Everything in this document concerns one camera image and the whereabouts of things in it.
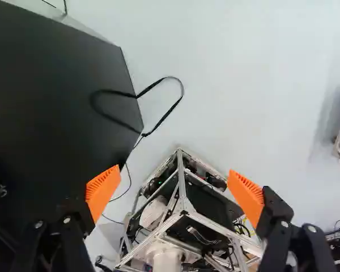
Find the black monitor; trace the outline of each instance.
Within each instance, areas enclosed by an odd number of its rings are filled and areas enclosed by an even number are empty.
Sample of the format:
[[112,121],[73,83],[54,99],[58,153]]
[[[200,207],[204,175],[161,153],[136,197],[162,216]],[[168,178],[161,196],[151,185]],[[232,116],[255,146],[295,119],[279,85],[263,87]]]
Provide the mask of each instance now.
[[[98,115],[90,94],[134,94],[120,47],[0,1],[0,230],[55,221],[66,199],[126,162],[139,133]],[[102,96],[109,115],[143,129],[136,99]]]

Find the white component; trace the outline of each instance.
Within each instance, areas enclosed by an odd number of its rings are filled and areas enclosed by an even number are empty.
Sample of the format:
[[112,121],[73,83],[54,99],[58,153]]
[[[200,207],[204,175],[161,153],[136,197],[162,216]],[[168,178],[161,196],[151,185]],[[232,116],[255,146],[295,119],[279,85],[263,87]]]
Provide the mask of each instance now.
[[151,201],[141,213],[140,226],[150,231],[154,230],[160,223],[162,215],[167,209],[167,202],[166,198],[162,195],[159,195]]
[[183,249],[170,244],[154,243],[146,252],[146,262],[154,272],[181,272]]

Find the electronics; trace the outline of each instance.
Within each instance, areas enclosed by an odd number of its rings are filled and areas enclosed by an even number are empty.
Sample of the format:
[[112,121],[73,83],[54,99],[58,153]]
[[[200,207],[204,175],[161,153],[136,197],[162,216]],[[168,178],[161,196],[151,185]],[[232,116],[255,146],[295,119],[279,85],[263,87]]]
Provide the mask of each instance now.
[[[207,182],[206,173],[216,182]],[[227,271],[231,267],[229,247],[238,261],[236,269],[259,260],[262,250],[258,241],[239,235],[234,228],[242,209],[223,194],[223,186],[213,185],[217,182],[226,185],[226,178],[192,153],[183,148],[171,153],[139,190],[132,216],[125,220],[126,233],[115,269],[133,271],[135,264],[148,263],[154,272],[212,267]],[[137,207],[139,197],[146,200]],[[144,224],[151,216],[154,225]],[[257,257],[246,261],[243,250],[250,249]],[[154,254],[159,254],[158,262]],[[166,264],[170,259],[173,266]]]
[[[133,149],[139,133],[91,108],[102,89],[134,94],[120,47],[0,1],[0,235],[14,249],[32,222],[85,203],[86,183]],[[142,131],[136,99],[99,103]]]
[[154,230],[160,223],[161,216],[166,211],[166,205],[168,201],[162,195],[156,197],[153,201],[151,201],[140,217],[140,226],[152,231]]

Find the screw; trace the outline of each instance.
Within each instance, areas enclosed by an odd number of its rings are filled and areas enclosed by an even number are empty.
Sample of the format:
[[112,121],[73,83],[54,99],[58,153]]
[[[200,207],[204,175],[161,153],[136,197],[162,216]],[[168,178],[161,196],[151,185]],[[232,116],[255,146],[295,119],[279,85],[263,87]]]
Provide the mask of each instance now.
[[286,221],[281,221],[281,225],[285,228],[288,228],[288,223]]
[[43,221],[42,220],[36,222],[35,225],[34,225],[35,228],[40,228],[41,226],[43,226]]
[[311,225],[310,225],[310,226],[308,226],[307,228],[308,228],[308,230],[311,231],[311,232],[316,232],[316,229],[315,229],[314,226],[311,226]]
[[63,220],[63,223],[65,223],[65,224],[67,224],[67,223],[69,223],[70,222],[70,217],[68,216],[68,217],[66,217],[64,220]]

